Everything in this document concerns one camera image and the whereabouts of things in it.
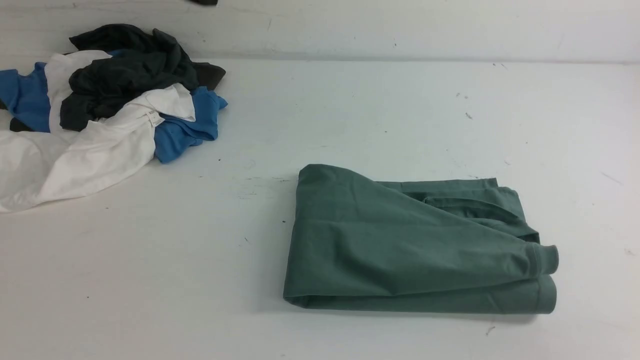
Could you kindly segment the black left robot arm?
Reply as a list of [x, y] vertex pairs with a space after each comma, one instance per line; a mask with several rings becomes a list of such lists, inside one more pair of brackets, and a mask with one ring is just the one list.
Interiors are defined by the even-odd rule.
[[189, 0], [191, 3], [204, 7], [215, 7], [218, 5], [218, 0]]

